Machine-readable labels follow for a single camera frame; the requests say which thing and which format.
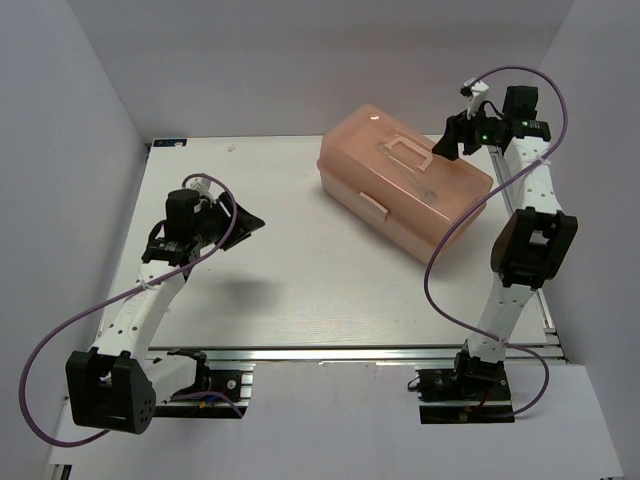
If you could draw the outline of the pink plastic toolbox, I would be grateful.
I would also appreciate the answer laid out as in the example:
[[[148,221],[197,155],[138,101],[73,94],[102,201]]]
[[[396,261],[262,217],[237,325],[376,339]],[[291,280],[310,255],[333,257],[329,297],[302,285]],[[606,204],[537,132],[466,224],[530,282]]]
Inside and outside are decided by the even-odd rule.
[[[423,200],[376,145],[411,168],[433,190]],[[432,153],[434,142],[372,105],[324,135],[317,161],[323,190],[404,251],[428,263],[449,228],[489,193],[492,178],[468,162]]]

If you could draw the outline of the silver ratchet wrench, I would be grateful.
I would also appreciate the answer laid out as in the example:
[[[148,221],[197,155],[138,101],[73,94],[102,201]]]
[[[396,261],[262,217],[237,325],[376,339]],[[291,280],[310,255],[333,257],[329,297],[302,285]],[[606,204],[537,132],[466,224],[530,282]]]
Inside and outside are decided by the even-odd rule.
[[[379,142],[376,148],[403,174],[423,200],[426,202],[434,202],[437,199],[436,193],[422,184],[416,177],[414,171],[395,158],[382,142]]]

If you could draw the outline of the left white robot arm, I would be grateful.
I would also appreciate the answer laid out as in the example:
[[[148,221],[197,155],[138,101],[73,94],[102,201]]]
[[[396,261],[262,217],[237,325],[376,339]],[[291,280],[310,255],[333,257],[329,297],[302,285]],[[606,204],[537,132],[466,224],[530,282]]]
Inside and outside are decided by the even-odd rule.
[[[152,228],[141,257],[139,292],[125,297],[88,351],[73,352],[67,360],[76,425],[141,434],[156,407],[174,395],[199,399],[209,392],[212,377],[203,353],[174,349],[152,363],[146,356],[202,250],[228,250],[265,224],[235,204],[227,192],[212,197],[195,187],[169,193],[165,217]]]

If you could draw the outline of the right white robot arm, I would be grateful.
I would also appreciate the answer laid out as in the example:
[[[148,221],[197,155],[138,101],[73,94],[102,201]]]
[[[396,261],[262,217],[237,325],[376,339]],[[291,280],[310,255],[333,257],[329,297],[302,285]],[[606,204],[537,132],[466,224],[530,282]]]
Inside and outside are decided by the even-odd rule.
[[[496,174],[512,214],[491,251],[493,284],[478,326],[465,341],[451,374],[453,390],[472,399],[503,369],[506,344],[527,302],[553,279],[577,233],[576,217],[567,215],[555,194],[549,126],[537,120],[538,91],[529,86],[507,89],[495,116],[485,112],[489,88],[468,82],[462,95],[467,108],[448,118],[435,155],[454,160],[481,147],[494,154]]]

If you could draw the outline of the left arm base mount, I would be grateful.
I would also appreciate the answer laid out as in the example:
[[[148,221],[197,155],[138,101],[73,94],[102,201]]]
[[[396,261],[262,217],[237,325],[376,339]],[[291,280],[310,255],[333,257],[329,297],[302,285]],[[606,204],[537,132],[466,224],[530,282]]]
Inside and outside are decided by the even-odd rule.
[[[156,391],[156,418],[238,420],[249,405],[253,370],[250,363],[181,348],[151,352],[144,363]]]

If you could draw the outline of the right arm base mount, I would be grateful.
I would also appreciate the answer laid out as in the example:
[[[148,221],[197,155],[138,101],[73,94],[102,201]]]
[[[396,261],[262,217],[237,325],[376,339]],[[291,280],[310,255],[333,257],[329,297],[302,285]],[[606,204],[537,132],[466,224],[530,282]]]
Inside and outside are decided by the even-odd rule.
[[[492,386],[463,388],[454,369],[419,369],[407,383],[418,395],[423,425],[514,423],[515,415],[507,376],[502,373]]]

